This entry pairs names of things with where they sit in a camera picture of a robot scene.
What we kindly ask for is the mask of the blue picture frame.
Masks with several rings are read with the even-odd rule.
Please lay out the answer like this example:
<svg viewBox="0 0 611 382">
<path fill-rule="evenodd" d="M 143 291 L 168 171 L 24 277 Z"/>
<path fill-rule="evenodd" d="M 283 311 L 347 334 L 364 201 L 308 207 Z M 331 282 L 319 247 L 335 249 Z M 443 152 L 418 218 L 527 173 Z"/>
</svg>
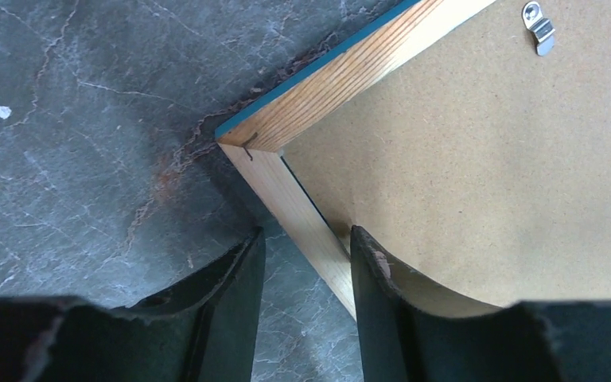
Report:
<svg viewBox="0 0 611 382">
<path fill-rule="evenodd" d="M 343 306 L 349 230 L 494 306 L 611 298 L 611 1 L 404 1 L 217 142 Z"/>
</svg>

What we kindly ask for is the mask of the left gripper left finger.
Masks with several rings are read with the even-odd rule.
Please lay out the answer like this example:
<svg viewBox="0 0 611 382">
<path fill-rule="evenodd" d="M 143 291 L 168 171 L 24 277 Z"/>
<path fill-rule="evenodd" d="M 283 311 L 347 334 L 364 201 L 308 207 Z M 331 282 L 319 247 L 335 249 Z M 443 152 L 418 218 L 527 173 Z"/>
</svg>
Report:
<svg viewBox="0 0 611 382">
<path fill-rule="evenodd" d="M 256 228 L 131 307 L 0 297 L 0 381 L 248 381 L 265 262 Z"/>
</svg>

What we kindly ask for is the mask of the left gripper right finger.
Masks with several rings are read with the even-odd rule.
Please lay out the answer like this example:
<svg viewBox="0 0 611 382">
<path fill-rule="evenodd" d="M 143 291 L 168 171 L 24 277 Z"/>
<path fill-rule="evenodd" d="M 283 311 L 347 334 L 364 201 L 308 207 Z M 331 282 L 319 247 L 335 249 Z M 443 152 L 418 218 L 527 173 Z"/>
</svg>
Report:
<svg viewBox="0 0 611 382">
<path fill-rule="evenodd" d="M 350 233 L 367 381 L 611 381 L 611 300 L 498 307 L 414 273 L 367 230 Z"/>
</svg>

